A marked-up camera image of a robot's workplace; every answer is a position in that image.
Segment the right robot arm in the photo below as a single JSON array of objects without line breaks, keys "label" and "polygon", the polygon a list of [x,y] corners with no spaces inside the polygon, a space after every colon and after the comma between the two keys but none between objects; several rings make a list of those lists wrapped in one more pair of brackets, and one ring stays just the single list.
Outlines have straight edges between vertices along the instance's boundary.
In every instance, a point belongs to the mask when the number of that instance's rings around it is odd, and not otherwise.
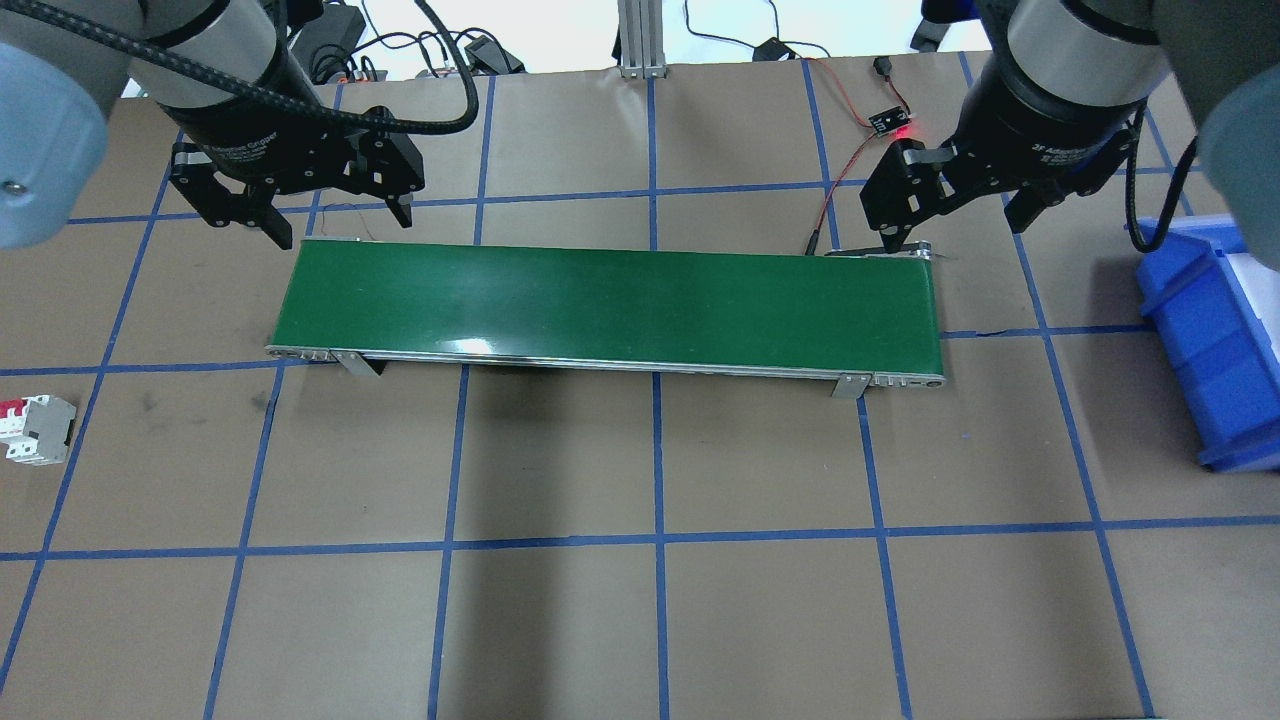
[{"label": "right robot arm", "polygon": [[1277,266],[1275,1],[979,1],[992,54],[938,147],[892,142],[861,188],[886,252],[919,224],[1011,193],[1010,228],[1108,182],[1172,77],[1196,124],[1192,156],[1245,250]]}]

